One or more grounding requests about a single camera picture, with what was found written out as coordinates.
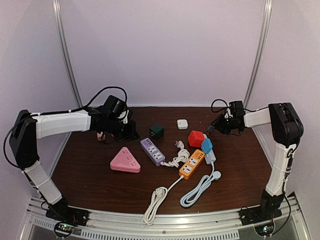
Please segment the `purple power strip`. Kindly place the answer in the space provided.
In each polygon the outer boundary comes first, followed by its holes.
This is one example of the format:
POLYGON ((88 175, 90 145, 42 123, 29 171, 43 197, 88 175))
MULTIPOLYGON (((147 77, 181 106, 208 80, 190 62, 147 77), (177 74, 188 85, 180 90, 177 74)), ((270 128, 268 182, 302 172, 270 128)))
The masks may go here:
POLYGON ((166 160, 165 155, 149 138, 142 139, 140 146, 157 167, 166 160))

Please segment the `dark green cube adapter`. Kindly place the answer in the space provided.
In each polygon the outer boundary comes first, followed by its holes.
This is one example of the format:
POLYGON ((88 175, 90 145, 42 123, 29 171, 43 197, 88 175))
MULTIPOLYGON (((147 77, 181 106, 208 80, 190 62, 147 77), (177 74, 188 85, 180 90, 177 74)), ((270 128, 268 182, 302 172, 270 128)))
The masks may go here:
POLYGON ((152 125, 149 128, 149 135, 156 140, 159 140, 160 138, 162 138, 164 136, 164 133, 165 133, 165 128, 158 123, 152 125))

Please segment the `blue square plug adapter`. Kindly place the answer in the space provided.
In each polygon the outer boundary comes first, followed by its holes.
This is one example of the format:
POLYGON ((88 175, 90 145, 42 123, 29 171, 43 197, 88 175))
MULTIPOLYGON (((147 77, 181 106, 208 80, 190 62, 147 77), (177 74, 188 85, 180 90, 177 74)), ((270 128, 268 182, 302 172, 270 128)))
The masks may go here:
POLYGON ((209 138, 205 138, 203 142, 201 143, 201 150, 205 154, 209 154, 211 150, 213 149, 213 144, 209 138))

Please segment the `pink triangular socket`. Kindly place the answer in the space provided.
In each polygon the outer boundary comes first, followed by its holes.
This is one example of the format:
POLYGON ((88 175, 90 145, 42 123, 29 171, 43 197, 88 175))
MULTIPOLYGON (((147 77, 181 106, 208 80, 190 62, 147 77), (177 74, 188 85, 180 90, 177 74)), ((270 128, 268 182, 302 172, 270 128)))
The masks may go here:
POLYGON ((114 171, 139 173, 141 165, 127 147, 122 147, 110 162, 110 168, 114 171))

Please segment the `red cube socket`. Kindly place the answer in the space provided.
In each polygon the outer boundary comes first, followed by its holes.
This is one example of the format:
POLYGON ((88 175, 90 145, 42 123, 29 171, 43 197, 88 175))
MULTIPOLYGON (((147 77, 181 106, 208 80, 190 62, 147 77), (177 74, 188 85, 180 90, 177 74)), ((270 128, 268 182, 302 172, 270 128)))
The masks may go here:
POLYGON ((192 130, 187 139, 190 147, 200 148, 205 137, 203 132, 192 130))

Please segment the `light blue power strip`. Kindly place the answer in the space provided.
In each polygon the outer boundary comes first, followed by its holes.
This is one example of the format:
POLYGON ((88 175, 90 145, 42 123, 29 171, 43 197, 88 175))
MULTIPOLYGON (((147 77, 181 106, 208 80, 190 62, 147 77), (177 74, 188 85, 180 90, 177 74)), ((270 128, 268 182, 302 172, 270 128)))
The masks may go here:
POLYGON ((216 156, 213 151, 213 145, 210 153, 205 154, 204 158, 207 165, 210 165, 211 163, 214 163, 216 161, 216 156))

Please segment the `beige pink plug adapter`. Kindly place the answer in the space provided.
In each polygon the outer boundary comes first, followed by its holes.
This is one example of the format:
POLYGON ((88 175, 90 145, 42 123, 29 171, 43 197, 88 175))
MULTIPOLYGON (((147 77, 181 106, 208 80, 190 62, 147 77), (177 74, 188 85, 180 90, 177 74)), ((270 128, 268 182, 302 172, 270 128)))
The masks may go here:
POLYGON ((97 133, 97 140, 98 141, 104 141, 106 139, 104 132, 98 132, 97 133))

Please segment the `white charger plug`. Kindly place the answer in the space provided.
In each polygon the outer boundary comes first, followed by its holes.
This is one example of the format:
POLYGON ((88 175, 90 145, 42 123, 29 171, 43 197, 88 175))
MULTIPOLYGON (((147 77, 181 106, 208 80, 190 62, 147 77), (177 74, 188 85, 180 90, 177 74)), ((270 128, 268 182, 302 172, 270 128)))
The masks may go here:
POLYGON ((179 130, 185 130, 189 127, 188 121, 186 119, 178 119, 176 123, 179 130))

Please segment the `black charger plug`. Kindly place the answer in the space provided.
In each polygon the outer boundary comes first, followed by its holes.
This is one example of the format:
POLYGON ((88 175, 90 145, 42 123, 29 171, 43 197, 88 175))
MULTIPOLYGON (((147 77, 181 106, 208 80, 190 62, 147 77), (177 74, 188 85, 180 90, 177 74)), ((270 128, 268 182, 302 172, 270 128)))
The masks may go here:
POLYGON ((215 127, 212 126, 212 125, 210 125, 210 126, 208 126, 208 128, 207 128, 206 134, 207 134, 207 135, 210 135, 214 130, 215 130, 215 127))

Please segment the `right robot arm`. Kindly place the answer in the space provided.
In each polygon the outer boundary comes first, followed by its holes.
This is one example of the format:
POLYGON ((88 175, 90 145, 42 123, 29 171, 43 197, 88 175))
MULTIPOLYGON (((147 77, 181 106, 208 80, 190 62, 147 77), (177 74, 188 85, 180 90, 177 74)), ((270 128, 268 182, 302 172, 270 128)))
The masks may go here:
POLYGON ((222 113, 209 124, 208 134, 216 130, 229 135, 232 130, 238 130, 241 133, 246 128, 271 125, 276 150, 265 191, 271 197, 283 195, 295 151, 304 133, 304 126, 292 103, 270 103, 261 109, 248 110, 244 108, 243 102, 238 100, 212 112, 222 113))

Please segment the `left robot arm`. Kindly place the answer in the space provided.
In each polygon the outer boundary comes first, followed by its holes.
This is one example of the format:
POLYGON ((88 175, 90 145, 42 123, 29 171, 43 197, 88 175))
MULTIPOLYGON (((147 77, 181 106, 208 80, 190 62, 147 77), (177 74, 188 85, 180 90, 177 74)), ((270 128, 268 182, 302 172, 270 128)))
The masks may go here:
POLYGON ((11 165, 23 171, 47 203, 54 205, 53 215, 61 222, 67 222, 72 218, 72 211, 61 203, 62 193, 43 169, 37 141, 48 136, 86 131, 110 133, 117 142, 134 141, 140 135, 131 116, 129 109, 111 111, 103 106, 52 114, 30 113, 24 109, 19 112, 3 143, 9 144, 13 153, 15 162, 11 165))

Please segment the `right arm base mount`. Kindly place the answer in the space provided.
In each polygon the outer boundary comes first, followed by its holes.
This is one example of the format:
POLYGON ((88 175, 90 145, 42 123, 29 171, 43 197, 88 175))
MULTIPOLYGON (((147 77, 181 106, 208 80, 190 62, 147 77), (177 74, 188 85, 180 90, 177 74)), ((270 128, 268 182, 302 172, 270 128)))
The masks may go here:
POLYGON ((281 203, 284 200, 284 194, 279 196, 271 196, 263 192, 260 204, 255 207, 242 207, 238 212, 241 224, 243 226, 269 221, 272 217, 280 217, 281 203))

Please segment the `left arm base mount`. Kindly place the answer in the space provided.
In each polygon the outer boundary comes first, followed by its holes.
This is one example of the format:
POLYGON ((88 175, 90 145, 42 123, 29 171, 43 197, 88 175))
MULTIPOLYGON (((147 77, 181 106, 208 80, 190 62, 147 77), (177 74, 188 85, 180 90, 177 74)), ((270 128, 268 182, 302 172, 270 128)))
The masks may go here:
POLYGON ((69 202, 64 196, 62 196, 62 198, 55 204, 49 203, 43 195, 42 197, 48 205, 48 209, 45 214, 47 218, 67 222, 68 224, 75 225, 76 227, 86 226, 89 217, 88 210, 70 207, 69 202))

